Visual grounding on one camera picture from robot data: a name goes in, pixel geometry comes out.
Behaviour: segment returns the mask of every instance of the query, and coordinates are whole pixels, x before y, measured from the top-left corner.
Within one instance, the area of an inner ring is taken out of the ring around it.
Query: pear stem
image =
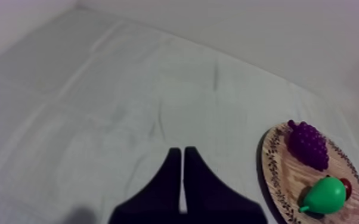
[[[309,206],[303,206],[303,207],[299,208],[299,212],[305,212],[307,210],[309,210]]]

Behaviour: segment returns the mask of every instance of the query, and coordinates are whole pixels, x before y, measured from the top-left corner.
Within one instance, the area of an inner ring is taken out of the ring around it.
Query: wall
[[[190,39],[359,115],[359,1],[80,0]]]
[[[76,0],[0,0],[0,54]]]

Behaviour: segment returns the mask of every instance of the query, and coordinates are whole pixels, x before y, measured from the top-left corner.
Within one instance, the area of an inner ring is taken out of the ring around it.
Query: red apple
[[[345,191],[346,191],[346,200],[349,199],[349,197],[352,194],[352,185],[350,183],[350,181],[347,178],[341,178],[340,181],[343,183],[343,185],[345,186]]]

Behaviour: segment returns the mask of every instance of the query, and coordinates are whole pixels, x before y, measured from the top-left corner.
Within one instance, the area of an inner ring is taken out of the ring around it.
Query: toy pear
[[[334,213],[343,207],[345,197],[345,187],[338,178],[322,178],[310,189],[304,198],[304,205],[299,211],[312,211],[320,214]]]

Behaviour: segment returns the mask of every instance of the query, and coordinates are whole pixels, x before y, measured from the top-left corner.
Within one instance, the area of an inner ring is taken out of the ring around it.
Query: black object
[[[116,207],[109,224],[267,223],[259,204],[226,186],[195,147],[185,149],[187,214],[179,213],[181,151],[171,148],[160,170],[137,195]]]

